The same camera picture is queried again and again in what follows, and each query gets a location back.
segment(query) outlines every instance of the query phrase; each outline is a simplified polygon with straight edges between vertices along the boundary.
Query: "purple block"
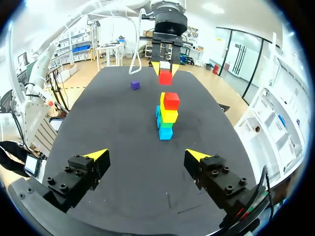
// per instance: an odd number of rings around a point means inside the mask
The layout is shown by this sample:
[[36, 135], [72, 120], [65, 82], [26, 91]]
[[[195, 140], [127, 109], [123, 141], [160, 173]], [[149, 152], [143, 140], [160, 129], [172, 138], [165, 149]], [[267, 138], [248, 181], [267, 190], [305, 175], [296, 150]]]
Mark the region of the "purple block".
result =
[[138, 81], [131, 81], [130, 86], [133, 90], [140, 88], [140, 83]]

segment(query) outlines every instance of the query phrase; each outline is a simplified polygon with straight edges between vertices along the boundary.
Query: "bolt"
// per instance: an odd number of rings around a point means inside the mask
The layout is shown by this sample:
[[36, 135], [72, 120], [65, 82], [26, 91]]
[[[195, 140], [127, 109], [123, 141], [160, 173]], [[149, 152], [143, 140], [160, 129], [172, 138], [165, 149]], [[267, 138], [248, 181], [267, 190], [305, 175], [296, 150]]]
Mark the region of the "bolt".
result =
[[62, 192], [66, 192], [68, 190], [68, 186], [63, 183], [63, 184], [60, 185], [60, 190]]
[[211, 172], [212, 177], [217, 177], [218, 176], [218, 171], [212, 171]]
[[226, 174], [226, 173], [228, 173], [229, 171], [230, 171], [230, 169], [229, 169], [227, 166], [223, 168], [223, 173]]
[[71, 172], [71, 167], [66, 166], [66, 167], [64, 168], [64, 171], [66, 171], [67, 173]]
[[48, 177], [47, 178], [47, 182], [50, 184], [50, 185], [54, 185], [55, 184], [55, 180], [51, 177]]
[[245, 186], [246, 184], [247, 184], [247, 179], [246, 178], [241, 178], [240, 182], [239, 182], [239, 185]]
[[80, 171], [80, 170], [76, 171], [75, 175], [78, 176], [78, 177], [81, 177], [82, 176], [82, 171]]
[[225, 187], [225, 191], [226, 191], [227, 194], [232, 193], [232, 191], [233, 191], [233, 186], [232, 186], [232, 185], [228, 185], [227, 187]]

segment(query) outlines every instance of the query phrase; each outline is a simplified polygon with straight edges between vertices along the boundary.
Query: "red block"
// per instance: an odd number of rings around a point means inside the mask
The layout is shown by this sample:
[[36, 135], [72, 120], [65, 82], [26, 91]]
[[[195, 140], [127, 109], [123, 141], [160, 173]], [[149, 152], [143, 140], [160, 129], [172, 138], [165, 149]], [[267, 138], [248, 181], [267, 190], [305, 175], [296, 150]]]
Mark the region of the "red block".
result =
[[158, 76], [158, 83], [160, 85], [172, 85], [172, 80], [173, 76], [171, 71], [160, 69]]
[[166, 92], [163, 102], [164, 102], [164, 108], [166, 110], [177, 111], [181, 101], [180, 101], [177, 93]]

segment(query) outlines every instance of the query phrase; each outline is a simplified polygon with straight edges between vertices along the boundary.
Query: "ceiling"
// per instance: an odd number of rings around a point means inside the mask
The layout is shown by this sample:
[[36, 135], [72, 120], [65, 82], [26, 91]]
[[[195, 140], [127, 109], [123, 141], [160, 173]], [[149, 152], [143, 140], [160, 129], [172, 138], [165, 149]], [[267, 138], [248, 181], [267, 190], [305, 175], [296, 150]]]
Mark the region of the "ceiling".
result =
[[[103, 4], [113, 0], [101, 0]], [[133, 3], [143, 0], [128, 0]], [[14, 42], [15, 48], [29, 44], [39, 35], [49, 34], [65, 17], [73, 13], [78, 6], [88, 0], [27, 0], [25, 7], [16, 19]], [[212, 14], [202, 5], [213, 2], [224, 9], [223, 14]], [[187, 0], [187, 12], [201, 16], [216, 27], [228, 27], [250, 31], [260, 36], [272, 36], [276, 32], [278, 44], [282, 44], [282, 26], [273, 10], [262, 0]]]

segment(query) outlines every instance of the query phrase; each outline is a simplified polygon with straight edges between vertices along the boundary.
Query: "black tabletop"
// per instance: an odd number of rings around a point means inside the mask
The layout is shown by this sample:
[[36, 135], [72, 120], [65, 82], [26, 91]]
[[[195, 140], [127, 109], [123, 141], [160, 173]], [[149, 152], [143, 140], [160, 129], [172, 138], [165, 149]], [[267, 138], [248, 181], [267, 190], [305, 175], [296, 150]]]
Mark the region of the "black tabletop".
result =
[[[134, 75], [128, 69], [102, 69], [86, 87], [60, 128], [45, 178], [63, 170], [75, 154], [108, 148], [111, 167], [68, 214], [117, 232], [197, 236], [218, 230], [225, 212], [195, 186], [184, 154], [189, 148], [221, 155], [251, 188], [253, 171], [237, 133], [191, 73], [178, 71], [172, 86], [160, 86], [153, 68]], [[132, 90], [131, 80], [141, 88]], [[169, 141], [159, 140], [155, 119], [164, 91], [181, 100]]]

